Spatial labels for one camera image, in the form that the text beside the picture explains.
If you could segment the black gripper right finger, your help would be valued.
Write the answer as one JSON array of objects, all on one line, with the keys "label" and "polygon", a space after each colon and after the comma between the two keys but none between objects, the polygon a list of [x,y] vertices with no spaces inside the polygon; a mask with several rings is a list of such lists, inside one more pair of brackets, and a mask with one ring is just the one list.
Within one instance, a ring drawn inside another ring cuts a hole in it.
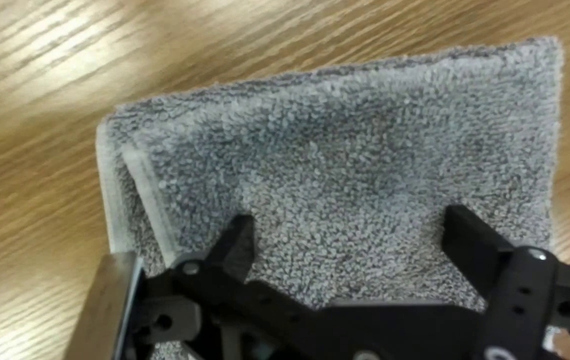
[{"label": "black gripper right finger", "polygon": [[491,294],[509,263],[523,256],[529,268],[555,270],[556,257],[537,246],[515,246],[462,203],[445,211],[443,252],[479,294]]}]

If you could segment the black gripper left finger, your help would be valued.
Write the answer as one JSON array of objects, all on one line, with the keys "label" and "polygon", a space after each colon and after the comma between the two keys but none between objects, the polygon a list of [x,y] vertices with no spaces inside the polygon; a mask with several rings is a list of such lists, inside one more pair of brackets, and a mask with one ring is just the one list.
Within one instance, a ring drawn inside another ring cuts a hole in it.
[{"label": "black gripper left finger", "polygon": [[242,284],[249,278],[254,257],[254,218],[238,214],[203,257],[184,260],[174,270],[174,276],[203,282],[204,285]]}]

